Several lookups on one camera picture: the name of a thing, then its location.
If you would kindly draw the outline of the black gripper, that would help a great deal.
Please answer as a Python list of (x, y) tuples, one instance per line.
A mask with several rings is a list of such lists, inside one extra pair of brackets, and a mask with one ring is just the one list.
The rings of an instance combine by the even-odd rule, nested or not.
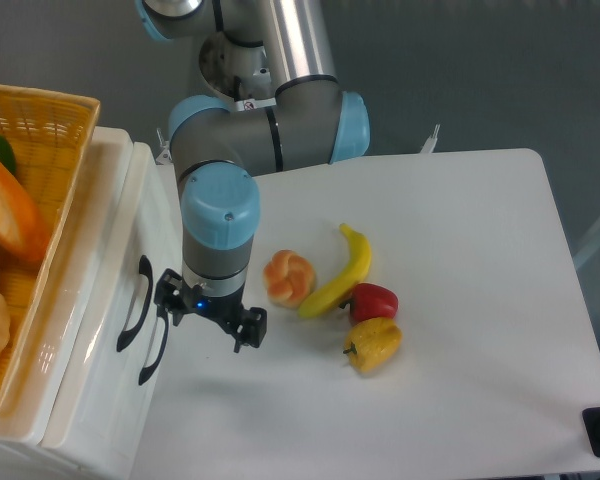
[(244, 284), (227, 295), (210, 296), (201, 285), (188, 285), (172, 269), (160, 276), (154, 295), (159, 317), (179, 326), (189, 314), (210, 320), (227, 334), (234, 334), (235, 353), (244, 346), (259, 348), (267, 333), (268, 312), (261, 307), (242, 307)]

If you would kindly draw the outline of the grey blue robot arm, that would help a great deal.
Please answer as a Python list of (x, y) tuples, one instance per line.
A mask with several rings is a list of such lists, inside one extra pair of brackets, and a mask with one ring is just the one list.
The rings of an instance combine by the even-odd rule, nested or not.
[(169, 121), (182, 223), (182, 267), (158, 281), (159, 315), (216, 323), (237, 347), (258, 347), (267, 313), (242, 303), (260, 219), (256, 178), (363, 155), (366, 106), (342, 90), (317, 1), (140, 1), (159, 40), (219, 40), (231, 89), (180, 101)]

